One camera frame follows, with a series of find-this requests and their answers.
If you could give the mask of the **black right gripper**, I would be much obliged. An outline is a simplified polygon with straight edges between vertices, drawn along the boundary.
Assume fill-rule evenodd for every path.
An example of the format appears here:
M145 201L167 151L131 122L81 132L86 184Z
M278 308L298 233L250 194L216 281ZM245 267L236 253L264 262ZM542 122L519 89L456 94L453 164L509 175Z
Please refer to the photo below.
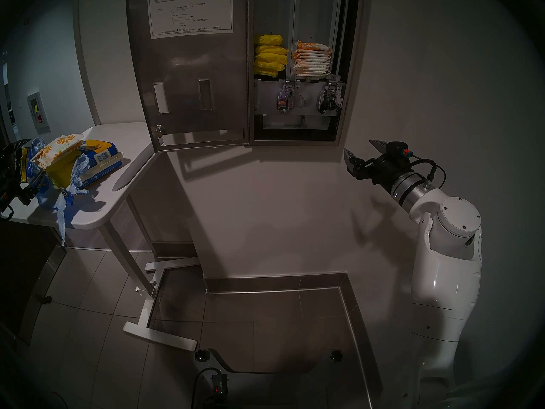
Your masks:
M369 140L369 143L380 153L386 153L387 142L382 140ZM343 149L343 158L347 171L355 179L370 179L373 185L383 188L392 188L396 180L410 171L410 159L403 156L389 156L383 154L378 158L370 158L365 161L356 157L350 150Z

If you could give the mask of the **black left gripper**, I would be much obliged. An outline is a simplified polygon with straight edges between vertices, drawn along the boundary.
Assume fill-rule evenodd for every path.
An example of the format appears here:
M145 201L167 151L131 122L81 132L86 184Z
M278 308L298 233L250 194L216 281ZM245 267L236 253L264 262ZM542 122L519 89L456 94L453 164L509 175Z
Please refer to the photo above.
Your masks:
M8 144L1 150L1 214L10 210L7 217L1 219L11 219L14 210L10 206L14 198L18 198L23 205L30 205L39 193L43 178L44 170L39 170L26 187L21 187L21 157L24 145L31 142L30 139L21 139Z

